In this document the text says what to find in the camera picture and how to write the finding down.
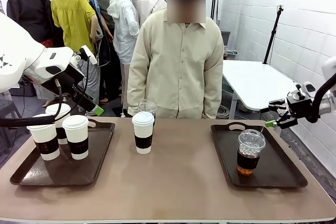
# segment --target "black pants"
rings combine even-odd
[[[110,101],[119,96],[121,83],[120,61],[113,43],[110,44],[111,62],[100,68],[99,100],[108,98]]]

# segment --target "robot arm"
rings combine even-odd
[[[90,60],[92,64],[97,64],[87,46],[83,46],[79,54],[74,54],[68,47],[45,48],[34,41],[24,28],[2,13],[0,28],[0,92],[12,88],[24,74],[32,83],[58,94],[55,84],[57,80],[63,93],[68,93],[87,111],[101,115],[103,110],[78,85],[84,78],[77,68],[78,61]],[[6,127],[36,124],[36,119],[0,120],[0,126]]]
[[[336,57],[324,63],[322,72],[326,82],[319,90],[305,82],[287,95],[287,104],[284,99],[269,102],[269,110],[277,112],[279,117],[266,125],[285,129],[298,124],[299,118],[316,123],[321,115],[336,112]]]

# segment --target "white brick wall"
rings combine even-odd
[[[231,31],[229,48],[240,60],[262,61],[283,5],[271,65],[298,83],[324,83],[321,65],[336,57],[336,0],[224,0],[221,29]],[[300,120],[292,130],[336,177],[336,115],[316,124]]]

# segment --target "white cup lid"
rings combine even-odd
[[[59,106],[59,103],[56,103],[56,104],[53,104],[53,105],[49,105],[46,109],[46,114],[49,114],[49,115],[55,115],[57,110],[58,110],[58,106]],[[65,103],[62,103],[62,106],[61,106],[61,110],[59,111],[59,114],[57,117],[60,117],[62,115],[65,115],[66,113],[68,113],[69,111],[71,110],[70,106],[65,104]]]
[[[34,115],[34,118],[40,118],[41,116],[50,116],[48,114],[40,114],[40,115]],[[52,127],[54,124],[45,124],[45,125],[32,125],[32,126],[27,126],[27,129],[30,131],[41,131],[45,130],[49,127]]]
[[[154,116],[150,112],[141,111],[132,118],[132,123],[136,126],[149,126],[154,123]]]
[[[86,116],[72,115],[63,121],[62,127],[66,130],[77,130],[87,126],[88,124],[89,120]]]

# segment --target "brown tabletop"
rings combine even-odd
[[[0,219],[84,222],[300,222],[330,220],[336,206],[301,161],[272,134],[308,180],[301,189],[242,189],[224,176],[212,124],[233,120],[157,119],[152,151],[137,154],[130,119],[114,136],[94,185],[34,188],[9,178],[33,150],[29,139],[0,170]],[[244,123],[262,125],[262,121]]]

